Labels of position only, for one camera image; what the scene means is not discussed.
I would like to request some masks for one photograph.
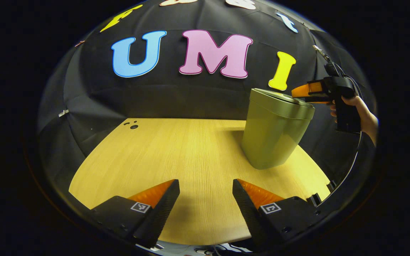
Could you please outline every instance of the hand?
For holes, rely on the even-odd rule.
[[[359,96],[355,96],[351,99],[346,99],[345,97],[341,98],[346,104],[350,106],[355,106],[357,108],[358,115],[360,116],[361,120],[360,127],[362,128],[362,132],[368,134],[368,136],[371,138],[371,141],[373,141],[373,144],[376,146],[376,137],[379,120],[376,118],[375,115],[373,115],[369,111],[365,102],[363,102],[363,100]],[[331,105],[330,110],[332,110],[330,114],[335,117],[336,106]]]

